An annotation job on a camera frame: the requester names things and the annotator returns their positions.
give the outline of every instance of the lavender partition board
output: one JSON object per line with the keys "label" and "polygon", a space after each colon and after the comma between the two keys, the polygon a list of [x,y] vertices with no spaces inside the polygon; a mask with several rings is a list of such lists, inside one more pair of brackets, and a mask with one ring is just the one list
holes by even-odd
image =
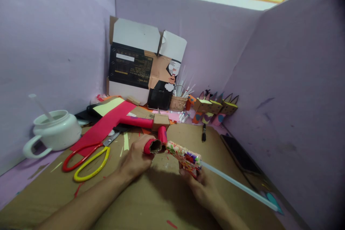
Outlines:
{"label": "lavender partition board", "polygon": [[311,229],[344,201],[344,0],[289,0],[265,12],[225,90],[225,121]]}
{"label": "lavender partition board", "polygon": [[32,122],[48,110],[79,112],[104,92],[115,0],[0,1],[0,175],[23,159]]}
{"label": "lavender partition board", "polygon": [[195,73],[194,95],[222,91],[262,11],[200,0],[116,0],[116,15],[187,40],[182,60]]}

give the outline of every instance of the scissors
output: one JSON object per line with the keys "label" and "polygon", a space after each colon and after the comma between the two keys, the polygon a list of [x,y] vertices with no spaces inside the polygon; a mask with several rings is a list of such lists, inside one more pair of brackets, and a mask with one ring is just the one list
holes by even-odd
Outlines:
{"label": "scissors", "polygon": [[[121,133],[121,131],[116,131],[114,135],[112,135],[109,139],[105,139],[103,142],[98,142],[98,143],[90,144],[90,145],[87,145],[87,146],[83,146],[83,147],[79,148],[78,150],[75,150],[64,161],[64,164],[62,166],[62,170],[65,171],[65,172],[70,172],[70,171],[73,171],[75,168],[79,167],[79,165],[81,165],[83,163],[83,165],[75,172],[75,174],[73,176],[73,179],[76,182],[83,182],[83,181],[87,181],[87,180],[91,179],[96,174],[98,174],[102,170],[102,168],[105,166],[105,164],[107,163],[107,160],[108,160],[108,157],[109,157],[109,153],[110,153],[109,145],[110,145],[110,143],[112,141],[114,141],[120,135],[120,133]],[[78,153],[79,151],[81,151],[81,150],[83,150],[85,148],[93,147],[93,146],[95,146],[95,148],[87,156],[85,156],[83,159],[81,159],[78,163],[76,163],[72,167],[70,167],[70,168],[67,167],[69,160],[71,160],[71,158],[76,153]],[[100,151],[98,154],[93,156],[90,160],[86,161],[99,147],[102,147],[102,146],[104,146],[102,151]],[[89,174],[87,176],[84,176],[84,177],[79,177],[78,176],[78,174],[81,172],[81,170],[83,170],[89,163],[91,163],[93,160],[95,160],[97,157],[99,157],[104,152],[106,152],[105,153],[105,158],[104,158],[102,164],[96,169],[96,171],[94,171],[93,173],[91,173],[91,174]]]}

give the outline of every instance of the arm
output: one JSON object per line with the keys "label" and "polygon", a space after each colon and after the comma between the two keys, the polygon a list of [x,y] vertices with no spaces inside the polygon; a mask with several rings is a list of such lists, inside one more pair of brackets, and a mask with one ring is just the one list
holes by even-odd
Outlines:
{"label": "arm", "polygon": [[118,169],[48,217],[37,230],[91,228],[120,193],[151,166],[154,156],[145,155],[143,151],[146,142],[153,138],[139,137]]}
{"label": "arm", "polygon": [[189,185],[200,205],[211,212],[224,230],[249,230],[240,216],[226,205],[205,168],[199,173],[197,179],[194,179],[192,175],[182,169],[180,164],[180,175]]}

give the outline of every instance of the paintbrush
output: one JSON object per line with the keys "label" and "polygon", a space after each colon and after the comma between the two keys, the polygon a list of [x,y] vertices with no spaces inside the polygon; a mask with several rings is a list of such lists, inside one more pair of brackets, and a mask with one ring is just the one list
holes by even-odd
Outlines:
{"label": "paintbrush", "polygon": [[202,126],[202,137],[201,137],[201,141],[205,142],[206,141],[206,124],[204,123],[204,125]]}

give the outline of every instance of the hand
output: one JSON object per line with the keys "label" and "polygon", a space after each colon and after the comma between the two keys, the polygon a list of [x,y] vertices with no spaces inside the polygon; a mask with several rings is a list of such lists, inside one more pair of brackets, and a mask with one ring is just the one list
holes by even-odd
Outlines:
{"label": "hand", "polygon": [[129,149],[127,157],[121,164],[119,170],[123,175],[129,176],[131,180],[141,175],[150,168],[154,155],[144,154],[144,146],[150,140],[155,139],[151,135],[142,135]]}
{"label": "hand", "polygon": [[208,172],[205,171],[205,168],[200,172],[197,171],[198,176],[195,179],[188,171],[183,169],[181,163],[179,163],[179,166],[181,177],[189,185],[200,205],[211,213],[218,210],[219,207],[226,206],[212,179],[209,177]]}

